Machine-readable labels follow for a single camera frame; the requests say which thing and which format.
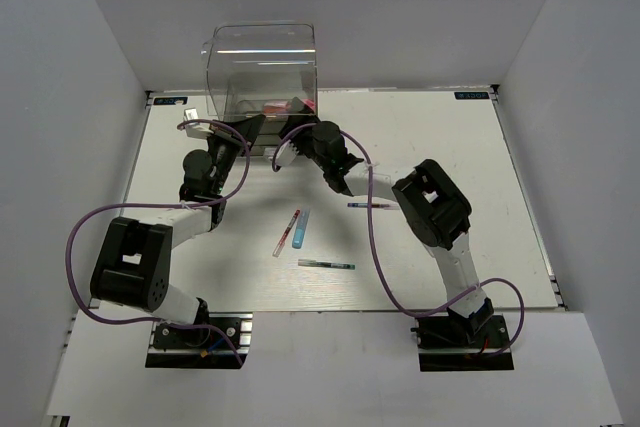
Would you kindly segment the pink capped marker bottle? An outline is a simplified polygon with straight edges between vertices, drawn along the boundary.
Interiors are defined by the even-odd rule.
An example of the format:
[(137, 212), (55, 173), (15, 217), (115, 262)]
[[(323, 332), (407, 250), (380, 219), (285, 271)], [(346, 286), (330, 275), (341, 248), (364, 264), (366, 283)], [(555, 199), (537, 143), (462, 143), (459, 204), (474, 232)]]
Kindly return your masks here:
[(262, 112), (269, 115), (287, 114), (287, 103), (289, 101), (269, 101), (262, 107)]

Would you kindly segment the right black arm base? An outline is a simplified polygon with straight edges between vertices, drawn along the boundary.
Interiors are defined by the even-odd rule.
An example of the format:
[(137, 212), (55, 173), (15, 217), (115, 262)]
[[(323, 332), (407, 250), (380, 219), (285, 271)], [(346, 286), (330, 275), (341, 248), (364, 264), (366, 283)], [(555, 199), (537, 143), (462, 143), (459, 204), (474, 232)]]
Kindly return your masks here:
[(421, 372), (512, 371), (514, 362), (502, 315), (494, 315), (472, 340), (457, 332), (447, 316), (415, 321), (410, 329), (417, 341)]

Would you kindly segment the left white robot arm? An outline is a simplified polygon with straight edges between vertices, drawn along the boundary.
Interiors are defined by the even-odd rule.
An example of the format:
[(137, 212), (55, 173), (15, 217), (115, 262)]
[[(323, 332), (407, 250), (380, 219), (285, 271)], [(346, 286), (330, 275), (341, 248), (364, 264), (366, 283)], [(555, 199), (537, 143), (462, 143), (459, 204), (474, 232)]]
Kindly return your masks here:
[(250, 157), (265, 120), (259, 114), (207, 128), (196, 119), (183, 121), (180, 128), (204, 139), (207, 148), (192, 150), (183, 159), (180, 206), (145, 219), (111, 221), (90, 281), (94, 298), (175, 323), (188, 345), (209, 339), (212, 324), (206, 302), (170, 283), (172, 250), (221, 223), (224, 184), (236, 158)]

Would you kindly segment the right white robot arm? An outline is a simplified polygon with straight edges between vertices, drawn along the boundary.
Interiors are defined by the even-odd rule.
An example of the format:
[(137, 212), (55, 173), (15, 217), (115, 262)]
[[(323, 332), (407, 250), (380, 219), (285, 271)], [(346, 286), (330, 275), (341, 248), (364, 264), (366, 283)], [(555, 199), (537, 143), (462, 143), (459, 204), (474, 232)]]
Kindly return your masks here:
[(301, 154), (321, 169), (331, 190), (366, 198), (370, 249), (383, 289), (399, 311), (421, 318), (421, 313), (402, 307), (393, 296), (375, 246), (372, 200), (396, 203), (412, 233), (438, 265), (447, 302), (434, 311), (447, 313), (452, 335), (459, 343), (477, 344), (486, 336), (487, 322), (494, 310), (480, 286), (470, 253), (471, 205), (452, 179), (431, 159), (422, 161), (403, 178), (395, 170), (377, 172), (368, 154), (358, 158), (348, 152), (348, 136), (337, 124), (320, 120), (310, 101), (293, 98), (288, 102), (287, 114), (272, 168), (278, 171)]

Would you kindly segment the green pen refill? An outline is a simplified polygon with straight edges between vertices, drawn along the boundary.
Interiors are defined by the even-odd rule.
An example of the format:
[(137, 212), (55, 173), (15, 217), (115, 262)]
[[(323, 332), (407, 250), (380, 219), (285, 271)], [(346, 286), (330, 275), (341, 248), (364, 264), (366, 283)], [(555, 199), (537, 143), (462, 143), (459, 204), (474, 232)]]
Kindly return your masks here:
[(297, 262), (297, 265), (299, 267), (308, 267), (308, 268), (328, 268), (328, 269), (340, 269), (340, 270), (355, 269), (355, 265), (351, 263), (318, 261), (318, 260), (312, 260), (312, 259), (299, 259)]

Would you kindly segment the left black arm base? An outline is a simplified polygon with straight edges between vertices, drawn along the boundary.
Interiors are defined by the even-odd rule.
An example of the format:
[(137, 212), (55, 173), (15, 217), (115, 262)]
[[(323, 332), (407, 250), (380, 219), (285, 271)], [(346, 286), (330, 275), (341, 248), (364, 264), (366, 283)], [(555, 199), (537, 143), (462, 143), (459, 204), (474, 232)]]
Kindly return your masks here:
[[(209, 323), (233, 344), (242, 362), (249, 354), (252, 313), (210, 314)], [(168, 323), (153, 325), (145, 367), (183, 370), (239, 370), (241, 365), (223, 336), (208, 329), (176, 329)]]

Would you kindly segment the blue highlighter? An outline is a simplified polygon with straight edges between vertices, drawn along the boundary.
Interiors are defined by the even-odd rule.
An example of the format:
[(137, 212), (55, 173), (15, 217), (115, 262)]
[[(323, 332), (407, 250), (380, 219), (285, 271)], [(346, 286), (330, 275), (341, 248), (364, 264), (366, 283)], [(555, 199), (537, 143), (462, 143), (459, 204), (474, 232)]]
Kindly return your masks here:
[(294, 236), (292, 239), (292, 247), (294, 249), (301, 249), (303, 242), (304, 242), (304, 237), (305, 237), (305, 233), (306, 233), (306, 229), (307, 229), (307, 224), (308, 224), (308, 220), (309, 220), (309, 216), (310, 216), (310, 210), (309, 209), (303, 209), (301, 211), (301, 213), (299, 214), (299, 217), (297, 219), (296, 225), (295, 225), (295, 231), (294, 231)]

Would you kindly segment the red pen refill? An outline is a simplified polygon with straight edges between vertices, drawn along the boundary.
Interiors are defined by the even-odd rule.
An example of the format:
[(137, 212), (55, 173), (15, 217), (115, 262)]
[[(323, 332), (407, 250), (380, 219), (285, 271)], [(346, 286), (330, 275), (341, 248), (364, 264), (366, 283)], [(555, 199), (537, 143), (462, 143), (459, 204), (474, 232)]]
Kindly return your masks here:
[(295, 226), (299, 216), (300, 216), (301, 210), (297, 209), (292, 218), (290, 219), (290, 221), (288, 222), (283, 234), (281, 235), (278, 243), (276, 244), (276, 247), (274, 249), (274, 251), (272, 252), (272, 256), (275, 258), (278, 258), (284, 248), (285, 242), (291, 232), (291, 230), (293, 229), (293, 227)]

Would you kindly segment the dark blue pen refill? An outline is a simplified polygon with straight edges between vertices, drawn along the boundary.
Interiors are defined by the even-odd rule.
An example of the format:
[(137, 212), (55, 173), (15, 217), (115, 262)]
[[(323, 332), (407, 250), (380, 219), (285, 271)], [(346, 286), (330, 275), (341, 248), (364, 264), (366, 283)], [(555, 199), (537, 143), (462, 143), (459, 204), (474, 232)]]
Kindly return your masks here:
[(399, 206), (392, 203), (377, 203), (374, 202), (369, 205), (366, 202), (349, 202), (346, 204), (348, 208), (358, 208), (358, 209), (379, 209), (379, 210), (399, 210)]

